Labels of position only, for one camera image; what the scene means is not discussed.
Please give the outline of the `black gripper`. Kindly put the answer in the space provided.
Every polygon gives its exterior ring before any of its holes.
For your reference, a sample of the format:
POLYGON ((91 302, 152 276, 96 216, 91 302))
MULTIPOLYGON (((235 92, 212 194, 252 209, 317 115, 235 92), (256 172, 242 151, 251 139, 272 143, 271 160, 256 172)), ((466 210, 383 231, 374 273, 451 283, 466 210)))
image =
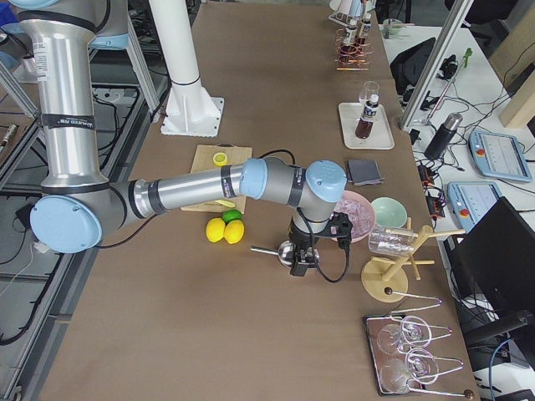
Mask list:
POLYGON ((309 230, 302 231, 294 221, 290 222, 288 238, 295 244, 295 250, 300 254, 298 258, 304 258, 304 262, 293 262, 289 274, 294 277, 304 277, 308 269, 316 269, 319 266, 320 257, 318 251, 308 250, 309 247, 312 248, 312 246, 316 245, 318 240, 312 240, 309 230))

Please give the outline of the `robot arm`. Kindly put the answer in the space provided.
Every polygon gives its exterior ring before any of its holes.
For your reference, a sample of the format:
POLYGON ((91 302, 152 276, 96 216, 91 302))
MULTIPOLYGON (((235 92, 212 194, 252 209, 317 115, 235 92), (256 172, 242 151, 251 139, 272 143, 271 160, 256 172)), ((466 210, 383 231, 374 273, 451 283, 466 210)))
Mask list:
POLYGON ((240 195, 293 208, 290 272, 318 266, 315 244, 351 241, 351 222, 335 211, 347 179, 329 160, 307 168, 269 159, 246 160, 165 180, 112 183, 99 167, 89 47, 124 48, 124 1, 19 1, 21 28, 31 38, 48 155, 42 198, 30 214, 34 235, 62 253, 100 243, 132 221, 183 206, 240 195))

